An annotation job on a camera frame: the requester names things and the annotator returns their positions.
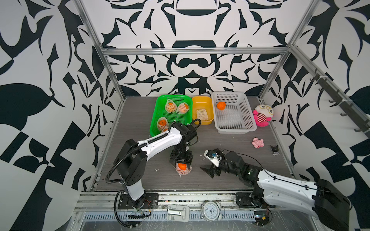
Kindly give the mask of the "white perforated plastic basket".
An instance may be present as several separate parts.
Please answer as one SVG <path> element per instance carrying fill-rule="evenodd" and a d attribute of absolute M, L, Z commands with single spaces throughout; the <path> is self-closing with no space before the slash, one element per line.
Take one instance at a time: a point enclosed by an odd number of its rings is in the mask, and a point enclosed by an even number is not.
<path fill-rule="evenodd" d="M 219 134 L 247 134 L 257 130 L 251 106 L 242 92 L 219 91 L 211 95 L 214 124 Z M 219 102 L 226 103 L 226 109 L 217 109 Z"/>

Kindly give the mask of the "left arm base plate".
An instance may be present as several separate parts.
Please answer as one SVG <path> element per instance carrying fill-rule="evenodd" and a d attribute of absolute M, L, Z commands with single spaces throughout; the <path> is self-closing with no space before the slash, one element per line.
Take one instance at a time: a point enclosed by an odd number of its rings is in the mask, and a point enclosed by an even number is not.
<path fill-rule="evenodd" d="M 158 193 L 144 193 L 138 200 L 134 201 L 130 195 L 121 194 L 118 209 L 151 209 L 158 205 Z"/>

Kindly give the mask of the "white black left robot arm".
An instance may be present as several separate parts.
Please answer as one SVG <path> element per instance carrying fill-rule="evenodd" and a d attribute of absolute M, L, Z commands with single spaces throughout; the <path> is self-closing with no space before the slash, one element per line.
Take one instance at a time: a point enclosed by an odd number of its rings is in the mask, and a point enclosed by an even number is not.
<path fill-rule="evenodd" d="M 107 184 L 118 183 L 123 186 L 114 199 L 114 216 L 117 222 L 125 228 L 136 228 L 141 220 L 151 216 L 150 213 L 130 216 L 129 222 L 124 222 L 118 215 L 118 199 L 121 195 L 128 196 L 128 205 L 138 211 L 146 204 L 146 192 L 141 179 L 145 173 L 147 162 L 160 152 L 172 147 L 170 163 L 180 173 L 188 174 L 192 167 L 193 154 L 189 150 L 191 140 L 197 138 L 197 128 L 201 125 L 200 119 L 195 119 L 187 125 L 181 122 L 172 122 L 168 129 L 154 137 L 135 142 L 128 140 L 117 158 L 113 167 L 105 177 Z"/>

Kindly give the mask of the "orange being unwrapped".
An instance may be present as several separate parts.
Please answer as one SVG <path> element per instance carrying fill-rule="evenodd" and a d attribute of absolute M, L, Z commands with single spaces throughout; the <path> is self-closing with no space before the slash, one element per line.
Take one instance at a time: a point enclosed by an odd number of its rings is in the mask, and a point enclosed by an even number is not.
<path fill-rule="evenodd" d="M 217 107 L 218 110 L 224 111 L 226 109 L 226 103 L 225 102 L 219 102 L 216 107 Z"/>

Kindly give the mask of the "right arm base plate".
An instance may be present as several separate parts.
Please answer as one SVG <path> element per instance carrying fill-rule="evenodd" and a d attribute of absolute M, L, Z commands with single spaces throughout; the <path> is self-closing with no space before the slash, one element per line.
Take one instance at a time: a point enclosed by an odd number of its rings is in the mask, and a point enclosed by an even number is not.
<path fill-rule="evenodd" d="M 236 204 L 239 208 L 264 209 L 270 205 L 263 199 L 262 193 L 236 193 Z"/>

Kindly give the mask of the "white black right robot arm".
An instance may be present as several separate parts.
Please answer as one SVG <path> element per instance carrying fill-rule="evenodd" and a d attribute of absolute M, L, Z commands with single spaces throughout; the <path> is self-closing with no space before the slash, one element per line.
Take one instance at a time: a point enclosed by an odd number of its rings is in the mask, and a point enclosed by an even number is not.
<path fill-rule="evenodd" d="M 351 201 L 331 182 L 300 181 L 272 173 L 262 167 L 246 163 L 242 154 L 219 149 L 206 150 L 204 157 L 211 162 L 203 168 L 211 178 L 222 172 L 235 175 L 253 189 L 251 203 L 258 206 L 276 206 L 311 215 L 334 231 L 349 230 Z"/>

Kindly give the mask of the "white foam net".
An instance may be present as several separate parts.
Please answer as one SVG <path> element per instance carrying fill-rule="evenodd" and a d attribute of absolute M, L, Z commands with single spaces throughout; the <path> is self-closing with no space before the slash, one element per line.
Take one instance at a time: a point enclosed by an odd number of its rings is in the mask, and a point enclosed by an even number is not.
<path fill-rule="evenodd" d="M 197 118 L 200 119 L 201 121 L 206 121 L 209 120 L 208 113 L 206 109 L 198 109 L 196 111 Z"/>

